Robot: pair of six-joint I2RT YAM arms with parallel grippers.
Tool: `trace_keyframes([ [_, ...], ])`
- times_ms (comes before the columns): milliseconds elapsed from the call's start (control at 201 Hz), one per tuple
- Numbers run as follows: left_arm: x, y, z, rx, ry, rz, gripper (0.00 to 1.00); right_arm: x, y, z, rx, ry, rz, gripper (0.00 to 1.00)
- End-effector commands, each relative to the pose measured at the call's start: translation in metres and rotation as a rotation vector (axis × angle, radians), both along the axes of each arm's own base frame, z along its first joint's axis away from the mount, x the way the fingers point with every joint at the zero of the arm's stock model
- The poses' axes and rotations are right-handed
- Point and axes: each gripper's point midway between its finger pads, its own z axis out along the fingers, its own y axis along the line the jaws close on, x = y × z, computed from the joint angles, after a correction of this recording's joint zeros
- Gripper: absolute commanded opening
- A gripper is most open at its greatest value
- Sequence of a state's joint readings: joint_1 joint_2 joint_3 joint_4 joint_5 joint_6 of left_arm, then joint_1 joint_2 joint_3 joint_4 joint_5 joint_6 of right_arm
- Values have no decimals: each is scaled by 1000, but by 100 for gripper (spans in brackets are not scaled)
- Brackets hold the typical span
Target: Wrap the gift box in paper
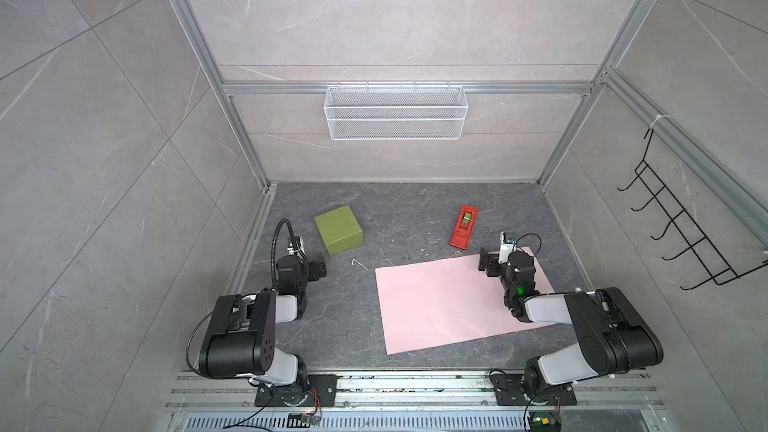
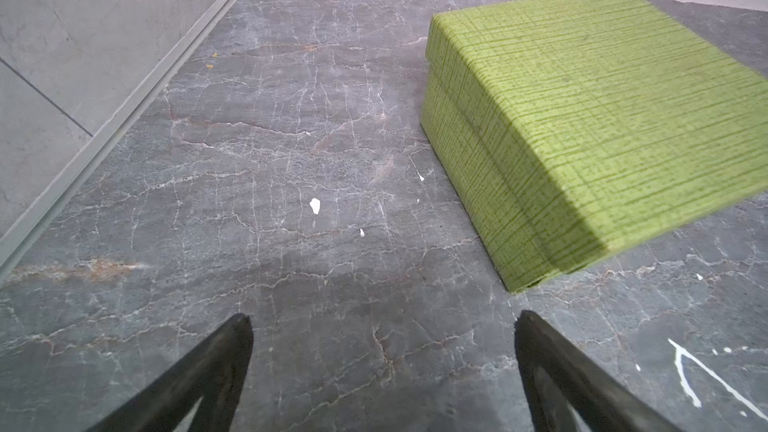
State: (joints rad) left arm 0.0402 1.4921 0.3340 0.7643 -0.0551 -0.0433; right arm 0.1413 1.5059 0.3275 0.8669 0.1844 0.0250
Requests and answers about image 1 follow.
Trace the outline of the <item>green gift box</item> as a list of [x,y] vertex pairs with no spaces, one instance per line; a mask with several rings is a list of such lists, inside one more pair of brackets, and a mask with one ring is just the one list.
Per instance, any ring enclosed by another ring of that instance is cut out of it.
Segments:
[[331,256],[363,244],[363,230],[349,205],[318,215],[314,221],[323,244]]

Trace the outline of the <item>pink wrapping paper sheet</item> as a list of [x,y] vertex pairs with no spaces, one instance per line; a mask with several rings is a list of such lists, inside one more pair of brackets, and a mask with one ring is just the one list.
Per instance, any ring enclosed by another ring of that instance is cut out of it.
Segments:
[[378,268],[376,285],[389,355],[542,328],[504,305],[499,279],[477,255]]

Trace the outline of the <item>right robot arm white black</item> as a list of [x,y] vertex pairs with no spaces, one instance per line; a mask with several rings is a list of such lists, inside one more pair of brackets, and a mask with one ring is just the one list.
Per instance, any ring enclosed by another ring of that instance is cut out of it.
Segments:
[[526,362],[517,386],[526,400],[543,404],[559,398],[574,382],[626,373],[660,364],[661,342],[616,287],[543,294],[536,289],[535,259],[514,247],[507,252],[480,250],[478,270],[500,280],[504,306],[525,324],[565,324],[576,342]]

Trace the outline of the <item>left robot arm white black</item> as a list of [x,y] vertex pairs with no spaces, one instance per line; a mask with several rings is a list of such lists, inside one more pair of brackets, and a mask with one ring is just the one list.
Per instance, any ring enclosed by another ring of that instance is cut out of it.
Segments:
[[198,354],[199,375],[246,378],[281,393],[309,391],[306,365],[299,356],[277,347],[276,326],[303,317],[307,286],[327,275],[326,265],[307,261],[301,254],[286,255],[275,263],[275,272],[271,288],[217,299]]

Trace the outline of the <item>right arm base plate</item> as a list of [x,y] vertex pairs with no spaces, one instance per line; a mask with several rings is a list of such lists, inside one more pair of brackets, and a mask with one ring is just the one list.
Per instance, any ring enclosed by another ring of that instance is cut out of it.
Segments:
[[535,383],[534,379],[523,373],[507,373],[492,370],[488,374],[496,403],[499,406],[574,406],[577,404],[575,393],[570,384],[548,385]]

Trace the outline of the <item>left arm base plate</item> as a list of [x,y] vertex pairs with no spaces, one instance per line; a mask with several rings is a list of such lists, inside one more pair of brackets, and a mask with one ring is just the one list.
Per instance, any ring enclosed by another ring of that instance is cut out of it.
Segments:
[[268,387],[259,384],[256,389],[256,407],[332,407],[335,404],[339,376],[310,374],[290,386]]

